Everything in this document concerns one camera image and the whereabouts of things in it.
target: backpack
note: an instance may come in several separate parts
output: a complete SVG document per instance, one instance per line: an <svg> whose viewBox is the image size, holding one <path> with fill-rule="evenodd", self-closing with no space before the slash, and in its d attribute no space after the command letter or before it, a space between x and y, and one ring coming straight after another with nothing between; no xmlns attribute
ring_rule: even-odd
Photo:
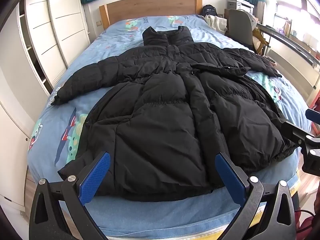
<svg viewBox="0 0 320 240"><path fill-rule="evenodd" d="M202 8L201 16L205 17L206 15L218 16L217 10L211 4L207 4Z"/></svg>

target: wooden headboard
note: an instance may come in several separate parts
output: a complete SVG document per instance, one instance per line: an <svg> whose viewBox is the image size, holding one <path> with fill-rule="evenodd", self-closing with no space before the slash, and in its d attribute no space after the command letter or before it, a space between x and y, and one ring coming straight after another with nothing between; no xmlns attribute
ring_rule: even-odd
<svg viewBox="0 0 320 240"><path fill-rule="evenodd" d="M104 29L121 20L145 16L200 14L202 0L120 0L99 7Z"/></svg>

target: bed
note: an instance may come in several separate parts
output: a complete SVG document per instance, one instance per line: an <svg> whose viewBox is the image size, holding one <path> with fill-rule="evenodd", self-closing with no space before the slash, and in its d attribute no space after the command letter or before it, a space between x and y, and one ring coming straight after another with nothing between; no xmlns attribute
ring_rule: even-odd
<svg viewBox="0 0 320 240"><path fill-rule="evenodd" d="M140 6L146 6L146 3L149 3L148 8L154 10L142 10ZM34 128L28 151L28 165L35 181L41 178L47 178L49 182L61 180L57 171L74 158L87 114L111 89L102 88L67 104L51 106L55 93L76 70L119 55L130 48L142 46L142 32L149 26L156 31L164 31L184 25L190 29L195 42L210 42L220 48L245 49L239 43L215 32L201 17L194 15L201 7L201 0L122 0L100 7L106 30L73 61L61 77ZM304 115L308 107L288 80L284 77L268 78L262 73L251 71L247 75L268 91L290 122L310 131L311 122ZM299 149L296 149L285 160L274 163L255 175L266 183L286 180L293 195L300 184L298 162ZM227 227L239 208L233 203L226 188L173 202L141 203L110 196L95 197L85 206L102 232L110 239L181 239L182 236L208 236L214 240ZM253 224L259 221L263 209L264 205L261 204Z"/></svg>

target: blue duvet cover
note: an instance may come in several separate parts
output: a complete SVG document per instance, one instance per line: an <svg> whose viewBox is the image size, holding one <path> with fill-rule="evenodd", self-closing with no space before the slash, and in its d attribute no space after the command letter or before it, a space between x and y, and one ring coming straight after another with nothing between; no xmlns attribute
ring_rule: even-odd
<svg viewBox="0 0 320 240"><path fill-rule="evenodd" d="M54 94L81 67L130 48L142 46L142 32L152 26L156 31L176 29L179 25L191 30L195 42L210 42L220 48L244 48L239 43L215 32L197 16L144 17L120 21L102 33L68 68L49 97L32 134L28 153L30 171L36 181L47 178L60 181L57 171L74 159L82 125L97 101L111 88L80 96L62 106L51 106ZM268 78L262 73L247 74L271 95L285 117L309 131L311 122L305 118L308 108L301 95L285 78ZM263 182L288 181L294 191L299 183L296 174L299 149L280 163L257 172ZM107 236L138 238L169 238L214 234L221 231L236 214L234 204L225 188L211 194L174 202L140 203L117 197L95 197L85 205L90 215Z"/></svg>

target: cartoon print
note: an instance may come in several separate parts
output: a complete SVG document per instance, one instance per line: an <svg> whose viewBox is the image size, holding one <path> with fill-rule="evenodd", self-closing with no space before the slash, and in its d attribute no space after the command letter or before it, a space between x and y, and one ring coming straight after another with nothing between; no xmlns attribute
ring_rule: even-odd
<svg viewBox="0 0 320 240"><path fill-rule="evenodd" d="M36 122L36 125L33 129L33 132L31 134L31 140L30 140L30 144L29 144L29 150L31 150L31 148L33 147L34 143L37 141L38 137L39 137L39 134L41 132L41 129L42 129L42 124L41 124L41 120L42 119L39 119L37 122Z"/></svg>
<svg viewBox="0 0 320 240"><path fill-rule="evenodd" d="M171 24L181 24L182 23L182 21L179 20L178 16L167 16L167 18Z"/></svg>
<svg viewBox="0 0 320 240"><path fill-rule="evenodd" d="M282 100L282 97L281 97L281 94L282 94L281 89L280 89L280 88L277 88L276 86L273 86L273 89L274 89L274 91L277 93L279 100Z"/></svg>
<svg viewBox="0 0 320 240"><path fill-rule="evenodd" d="M60 155L62 152L63 147L65 146L67 139L68 139L68 132L71 130L71 128L73 126L76 125L76 108L73 110L69 122L68 122L68 126L66 127L64 133L61 136L61 140L58 146L58 150L57 150L57 155L56 155L56 159L54 160L54 166L56 166L58 160L60 159Z"/></svg>
<svg viewBox="0 0 320 240"><path fill-rule="evenodd" d="M79 121L76 121L76 126L73 129L72 135L67 137L69 140L67 163L76 158L82 127L87 116L87 114L81 114L79 116Z"/></svg>
<svg viewBox="0 0 320 240"><path fill-rule="evenodd" d="M266 75L261 73L255 74L251 78L262 85L265 90L267 90L275 103L279 100L282 100L282 91L279 87L276 86L275 82L272 79L268 79Z"/></svg>
<svg viewBox="0 0 320 240"><path fill-rule="evenodd" d="M137 19L129 19L127 20L127 22L125 23L125 27L127 29L127 31L136 31L138 30L138 27L136 27L136 25L138 24L139 20Z"/></svg>
<svg viewBox="0 0 320 240"><path fill-rule="evenodd" d="M128 47L129 47L128 45L124 45L124 46L121 46L119 49L125 50L125 49L127 49Z"/></svg>

